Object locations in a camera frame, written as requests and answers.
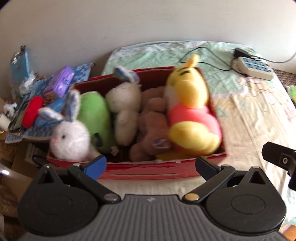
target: red box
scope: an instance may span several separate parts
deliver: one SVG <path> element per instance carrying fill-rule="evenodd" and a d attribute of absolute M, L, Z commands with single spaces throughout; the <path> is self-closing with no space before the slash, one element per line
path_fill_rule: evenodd
<path fill-rule="evenodd" d="M 174 67 L 160 67 L 135 70 L 140 78 L 140 84 L 142 85 L 141 89 L 144 91 L 149 88 L 165 85 L 173 68 Z M 80 93 L 97 91 L 102 96 L 105 96 L 109 90 L 121 83 L 122 82 L 120 80 L 114 78 L 113 75 L 110 74 L 78 83 L 74 86 L 74 88 L 79 90 Z M 211 101 L 210 109 L 212 113 L 216 115 L 211 105 Z M 199 176 L 195 170 L 195 159 L 171 161 L 156 160 L 154 162 L 132 163 L 129 162 L 128 151 L 129 148 L 124 147 L 115 157 L 106 155 L 108 161 L 107 169 L 100 178 L 118 180 L 153 180 Z M 213 163 L 218 164 L 226 156 L 224 142 L 222 140 L 221 146 L 216 154 L 207 158 Z M 50 152 L 47 155 L 47 160 L 62 168 L 67 168 L 73 163 L 76 163 L 75 161 L 72 162 L 55 159 Z"/>

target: white cup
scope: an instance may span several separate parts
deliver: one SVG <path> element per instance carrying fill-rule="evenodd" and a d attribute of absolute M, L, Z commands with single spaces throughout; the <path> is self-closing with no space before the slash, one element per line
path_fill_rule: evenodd
<path fill-rule="evenodd" d="M 4 131 L 8 131 L 10 119 L 8 119 L 3 113 L 0 113 L 0 134 Z"/>

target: brown teddy bear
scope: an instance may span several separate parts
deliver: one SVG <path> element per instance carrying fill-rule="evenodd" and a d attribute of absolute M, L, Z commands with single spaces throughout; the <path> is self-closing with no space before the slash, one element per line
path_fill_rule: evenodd
<path fill-rule="evenodd" d="M 168 120 L 164 112 L 164 86 L 142 92 L 142 113 L 138 117 L 137 143 L 129 152 L 132 162 L 152 161 L 173 147 L 168 138 Z"/>

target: bed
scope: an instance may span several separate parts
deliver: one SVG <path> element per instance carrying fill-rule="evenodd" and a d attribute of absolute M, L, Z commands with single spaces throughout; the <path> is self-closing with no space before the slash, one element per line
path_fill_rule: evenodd
<path fill-rule="evenodd" d="M 222 42 L 151 42 L 115 50 L 102 75 L 111 74 L 116 65 L 128 69 L 178 66 L 185 53 L 199 46 L 206 46 L 227 63 L 231 62 L 236 47 L 256 53 L 247 46 Z M 221 69 L 228 68 L 206 49 L 193 53 L 200 55 L 200 61 Z M 229 156 L 221 164 L 230 164 L 237 170 L 248 170 L 254 165 L 263 168 L 287 206 L 283 223 L 287 224 L 296 217 L 296 192 L 288 188 L 290 178 L 287 172 L 263 160 L 261 149 L 267 141 L 296 149 L 296 109 L 288 94 L 276 75 L 272 81 L 265 81 L 247 78 L 234 71 L 224 72 L 205 64 L 198 66 L 204 72 L 223 128 Z M 128 193 L 178 194 L 182 197 L 201 185 L 204 179 L 99 182 L 121 197 Z"/>

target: purple package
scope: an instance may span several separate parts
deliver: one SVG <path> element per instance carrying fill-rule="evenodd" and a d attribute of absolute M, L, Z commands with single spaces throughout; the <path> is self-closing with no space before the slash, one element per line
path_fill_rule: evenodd
<path fill-rule="evenodd" d="M 43 91 L 44 97 L 51 96 L 53 99 L 62 98 L 69 88 L 74 77 L 74 71 L 70 66 L 65 66 L 54 73 L 52 79 Z"/>

